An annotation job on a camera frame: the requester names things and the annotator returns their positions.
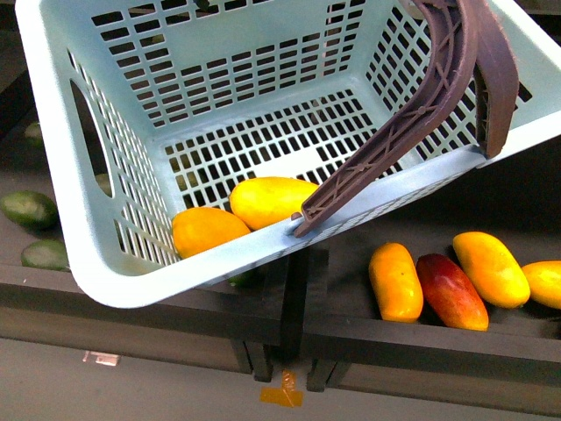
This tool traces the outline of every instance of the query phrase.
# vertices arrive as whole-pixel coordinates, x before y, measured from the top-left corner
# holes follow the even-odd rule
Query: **light blue basket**
[[[559,47],[513,1],[493,0],[522,81],[501,155],[486,161],[474,145],[470,86],[441,127],[315,232],[297,239],[300,222],[282,221],[180,260],[177,212],[226,208],[249,177],[324,181],[412,96],[430,40],[405,0],[211,0],[207,12],[146,1],[17,3],[70,266],[110,306],[221,281],[561,132]]]

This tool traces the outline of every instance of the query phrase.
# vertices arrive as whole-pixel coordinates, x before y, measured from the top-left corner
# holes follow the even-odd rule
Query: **mango skin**
[[[528,280],[530,298],[561,310],[561,260],[544,260],[522,266]]]
[[[244,222],[226,210],[199,207],[175,215],[172,236],[182,259],[249,234]]]
[[[368,274],[383,320],[414,323],[423,310],[423,290],[408,249],[399,243],[378,247]]]
[[[319,186],[287,177],[244,180],[230,194],[230,206],[252,230],[260,230],[290,218]]]
[[[514,309],[529,300],[528,280],[507,247],[485,232],[463,232],[452,241],[461,267],[488,303]]]
[[[427,303],[448,327],[485,332],[486,307],[462,269],[442,254],[417,260],[417,274]]]

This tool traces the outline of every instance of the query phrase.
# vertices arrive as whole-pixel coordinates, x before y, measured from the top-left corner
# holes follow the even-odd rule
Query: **orange tape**
[[[296,390],[296,374],[282,370],[280,389],[262,388],[260,401],[264,403],[276,403],[281,406],[294,408],[302,406],[304,393]]]

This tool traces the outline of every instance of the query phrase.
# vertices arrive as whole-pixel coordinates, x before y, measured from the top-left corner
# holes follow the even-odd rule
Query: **yellow mango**
[[[236,215],[217,208],[190,208],[172,221],[174,245],[183,259],[249,233]]]
[[[423,310],[423,289],[408,249],[399,243],[378,247],[368,265],[370,283],[383,320],[414,323]]]
[[[528,279],[530,298],[561,310],[561,260],[545,260],[522,266]]]
[[[252,230],[258,230],[299,212],[317,188],[313,182],[286,177],[244,180],[230,194],[231,211]]]
[[[481,298],[505,309],[529,300],[528,280],[499,239],[485,232],[463,232],[454,237],[452,245]]]

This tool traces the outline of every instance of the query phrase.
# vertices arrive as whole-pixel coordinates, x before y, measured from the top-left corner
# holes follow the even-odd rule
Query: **red mango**
[[[416,264],[423,296],[446,326],[486,331],[489,316],[465,272],[442,254],[426,254]]]

